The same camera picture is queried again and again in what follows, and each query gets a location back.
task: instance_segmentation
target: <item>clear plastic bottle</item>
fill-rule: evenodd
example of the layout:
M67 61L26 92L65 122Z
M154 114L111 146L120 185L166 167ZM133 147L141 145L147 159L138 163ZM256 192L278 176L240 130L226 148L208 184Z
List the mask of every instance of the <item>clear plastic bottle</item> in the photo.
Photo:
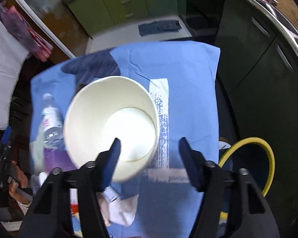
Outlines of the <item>clear plastic bottle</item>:
M64 149L63 120L51 94L43 95L42 129L44 143L53 149Z

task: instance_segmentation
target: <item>person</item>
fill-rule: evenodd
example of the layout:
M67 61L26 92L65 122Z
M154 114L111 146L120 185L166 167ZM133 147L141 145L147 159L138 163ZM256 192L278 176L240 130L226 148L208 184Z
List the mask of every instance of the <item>person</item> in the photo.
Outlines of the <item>person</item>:
M28 182L29 182L28 178L26 177L24 172L16 165L15 161L11 161L11 167L15 167L16 169L17 177L20 181L20 187L21 188L28 187ZM19 186L19 183L16 182L15 180L12 180L12 182L8 186L9 195L17 201L23 214L26 214L26 212L28 211L31 205L31 201L21 196L20 194L18 194L18 192L16 191L18 186Z

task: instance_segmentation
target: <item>white bucket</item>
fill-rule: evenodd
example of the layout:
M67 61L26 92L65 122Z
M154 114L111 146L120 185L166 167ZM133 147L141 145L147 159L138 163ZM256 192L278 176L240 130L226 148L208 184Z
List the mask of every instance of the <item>white bucket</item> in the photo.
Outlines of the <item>white bucket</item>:
M79 168L107 151L117 137L121 152L113 182L140 173L153 158L160 125L156 105L142 85L110 76L82 88L72 100L64 122L67 153Z

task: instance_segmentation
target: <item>bolt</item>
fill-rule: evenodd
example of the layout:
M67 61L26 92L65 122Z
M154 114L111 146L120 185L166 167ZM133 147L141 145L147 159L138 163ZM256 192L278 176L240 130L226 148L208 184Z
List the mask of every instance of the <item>bolt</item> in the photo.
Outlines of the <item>bolt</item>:
M211 167L211 168L215 167L215 163L213 161L206 161L205 164L207 167Z
M85 164L85 167L87 168L92 168L95 166L95 161L89 161Z
M54 174L54 175L58 175L58 174L60 174L61 172L62 172L62 169L59 168L59 167L54 168L54 169L52 170L52 174Z
M241 168L241 169L240 169L240 173L241 173L242 175L248 175L248 171L247 171L247 169L245 169L245 168Z

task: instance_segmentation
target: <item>metal handle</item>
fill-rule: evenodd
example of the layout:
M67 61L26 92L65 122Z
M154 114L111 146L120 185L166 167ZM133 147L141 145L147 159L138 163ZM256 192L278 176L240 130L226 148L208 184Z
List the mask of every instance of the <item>metal handle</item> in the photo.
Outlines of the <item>metal handle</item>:
M277 52L279 54L279 56L282 58L284 64L286 65L286 67L290 70L290 71L294 71L294 69L292 68L292 66L290 65L289 61L287 60L286 56L284 55L284 53L282 52L282 50L280 49L279 45L276 45L276 49Z
M122 0L122 1L120 1L121 4L128 4L130 2L131 2L131 0Z
M270 34L252 17L251 21L254 25L267 37L270 37Z
M125 17L126 17L126 18L130 18L130 17L132 17L133 15L134 15L134 13L132 12L132 13L126 14Z

